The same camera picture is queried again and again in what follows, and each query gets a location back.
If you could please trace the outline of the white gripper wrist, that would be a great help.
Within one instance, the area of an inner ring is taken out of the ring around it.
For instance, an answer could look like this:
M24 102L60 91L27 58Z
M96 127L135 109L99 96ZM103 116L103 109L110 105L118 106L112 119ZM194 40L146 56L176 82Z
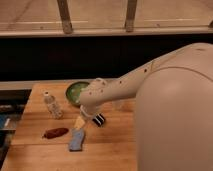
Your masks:
M80 106L80 113L85 118L85 120L92 120L94 118L94 115L88 114L82 105ZM86 121L84 120L82 116L78 116L76 118L76 121L74 124L74 128L76 130L80 130L86 124Z

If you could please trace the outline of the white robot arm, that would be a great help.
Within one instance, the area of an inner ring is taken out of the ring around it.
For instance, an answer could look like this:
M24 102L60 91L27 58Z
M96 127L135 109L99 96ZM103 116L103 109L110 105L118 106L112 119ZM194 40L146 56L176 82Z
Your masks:
M109 101L135 100L138 171L213 171L213 44L193 43L80 94L89 119Z

